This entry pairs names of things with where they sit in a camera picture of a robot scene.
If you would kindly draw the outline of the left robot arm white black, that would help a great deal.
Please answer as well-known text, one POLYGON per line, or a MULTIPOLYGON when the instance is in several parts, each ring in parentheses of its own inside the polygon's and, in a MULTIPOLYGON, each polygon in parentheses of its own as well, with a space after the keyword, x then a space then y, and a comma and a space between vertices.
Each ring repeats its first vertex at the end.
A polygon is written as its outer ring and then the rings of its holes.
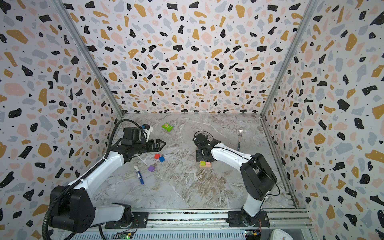
POLYGON ((158 153, 166 142, 150 139, 152 128, 143 125, 124 128, 124 135, 86 173, 66 186, 55 187, 50 194, 50 205, 45 214, 42 235, 50 239, 49 228, 80 234, 89 228, 110 225, 117 228, 139 228, 130 205, 112 203, 95 207, 91 197, 108 177, 125 163, 142 153, 158 153))

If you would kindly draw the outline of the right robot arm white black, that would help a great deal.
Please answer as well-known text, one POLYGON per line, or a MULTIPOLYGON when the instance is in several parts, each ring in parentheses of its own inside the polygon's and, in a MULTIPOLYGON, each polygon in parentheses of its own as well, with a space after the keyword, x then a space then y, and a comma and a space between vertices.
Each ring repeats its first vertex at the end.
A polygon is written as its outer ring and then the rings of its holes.
POLYGON ((265 157, 256 153, 249 155, 231 149, 217 139, 210 140, 201 131, 194 135, 197 147, 197 162, 223 162, 241 173, 247 199, 240 211, 228 212, 230 227, 254 227, 263 224, 265 214, 262 207, 265 200, 272 196, 273 187, 277 187, 277 178, 265 157))

